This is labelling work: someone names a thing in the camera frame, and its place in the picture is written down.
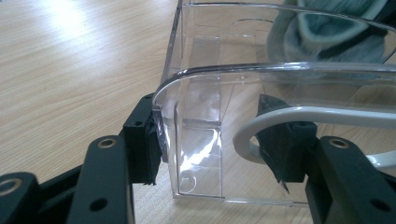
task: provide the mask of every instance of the curved white handle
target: curved white handle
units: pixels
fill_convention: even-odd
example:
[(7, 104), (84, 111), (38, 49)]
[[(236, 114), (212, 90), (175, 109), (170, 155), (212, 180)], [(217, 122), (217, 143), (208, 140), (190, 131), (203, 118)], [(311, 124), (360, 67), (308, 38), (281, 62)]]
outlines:
[[(251, 143), (250, 138), (263, 129), (293, 121), (311, 121), (385, 129), (396, 128), (396, 114), (391, 113), (316, 106), (288, 107), (259, 115), (242, 126), (233, 137), (233, 146), (236, 153), (248, 161), (265, 163), (260, 157), (259, 147)], [(396, 167), (396, 150), (368, 155), (367, 158), (377, 169)]]

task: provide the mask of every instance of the transparent plastic box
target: transparent plastic box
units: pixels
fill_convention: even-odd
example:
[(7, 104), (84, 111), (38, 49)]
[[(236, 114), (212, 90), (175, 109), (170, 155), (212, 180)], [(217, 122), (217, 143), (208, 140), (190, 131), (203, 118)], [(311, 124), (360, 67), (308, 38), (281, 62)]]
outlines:
[[(297, 1), (268, 3), (179, 1), (153, 100), (176, 197), (307, 203), (306, 179), (285, 190), (260, 155), (235, 148), (264, 95), (292, 108), (324, 108), (305, 118), (318, 125), (317, 137), (339, 136), (374, 158), (388, 155), (388, 165), (371, 161), (396, 175), (396, 31), (372, 21), (382, 7), (357, 15), (362, 19)], [(323, 119), (332, 111), (352, 119)], [(355, 112), (387, 121), (360, 122)], [(254, 134), (250, 144), (257, 145)]]

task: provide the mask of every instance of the wooden table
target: wooden table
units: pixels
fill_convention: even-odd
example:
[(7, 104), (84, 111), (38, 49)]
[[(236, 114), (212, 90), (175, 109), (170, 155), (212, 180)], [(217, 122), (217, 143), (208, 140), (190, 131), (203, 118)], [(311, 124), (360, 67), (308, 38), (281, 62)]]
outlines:
[[(160, 84), (177, 0), (0, 2), (0, 175), (39, 182), (82, 164)], [(306, 208), (174, 200), (134, 185), (137, 223), (311, 223)]]

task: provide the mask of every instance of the black mechanical part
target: black mechanical part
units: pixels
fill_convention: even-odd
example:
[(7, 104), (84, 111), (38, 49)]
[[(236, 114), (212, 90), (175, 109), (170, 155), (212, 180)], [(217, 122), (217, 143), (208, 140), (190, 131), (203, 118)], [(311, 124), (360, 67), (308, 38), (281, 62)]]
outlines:
[(120, 136), (128, 148), (130, 178), (133, 183), (155, 184), (161, 163), (161, 149), (152, 114), (152, 96), (144, 96), (125, 121)]
[(126, 145), (110, 135), (93, 141), (82, 165), (67, 223), (134, 223)]
[(76, 190), (81, 166), (58, 175), (40, 185), (42, 205), (35, 223), (65, 223)]
[(0, 223), (28, 223), (40, 206), (35, 176), (14, 173), (0, 176)]
[(68, 223), (133, 223), (132, 183), (155, 183), (161, 162), (151, 97), (141, 99), (119, 136), (90, 145), (82, 171), (76, 167), (39, 186), (32, 174), (0, 176), (0, 224), (66, 223), (68, 217)]
[(395, 178), (378, 172), (346, 139), (325, 136), (314, 150), (321, 179), (305, 187), (314, 223), (395, 223)]
[[(273, 96), (261, 95), (258, 116), (286, 107), (290, 106)], [(315, 145), (316, 133), (315, 123), (301, 121), (278, 124), (256, 134), (261, 156), (278, 182), (304, 181), (304, 151)]]

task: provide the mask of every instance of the screw hole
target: screw hole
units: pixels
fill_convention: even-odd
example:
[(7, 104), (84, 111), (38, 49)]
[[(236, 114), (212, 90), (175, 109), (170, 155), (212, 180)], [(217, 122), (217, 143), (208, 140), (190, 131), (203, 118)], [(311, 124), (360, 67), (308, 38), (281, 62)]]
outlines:
[(90, 205), (90, 209), (93, 212), (98, 212), (104, 209), (107, 206), (107, 200), (105, 198), (98, 199), (93, 201)]
[(389, 207), (386, 203), (382, 202), (381, 200), (372, 199), (372, 200), (370, 201), (370, 203), (371, 203), (376, 209), (379, 209), (379, 210), (384, 211), (384, 212), (390, 212), (390, 207)]
[(8, 195), (12, 193), (14, 190), (19, 188), (22, 184), (22, 179), (20, 178), (12, 178), (4, 180), (0, 183), (0, 196)]
[(334, 138), (334, 139), (331, 139), (329, 141), (329, 143), (331, 145), (333, 145), (334, 147), (349, 148), (349, 143), (344, 141), (344, 140), (341, 140), (341, 139), (335, 139)]
[(99, 148), (107, 148), (116, 145), (117, 141), (114, 138), (106, 138), (98, 143)]

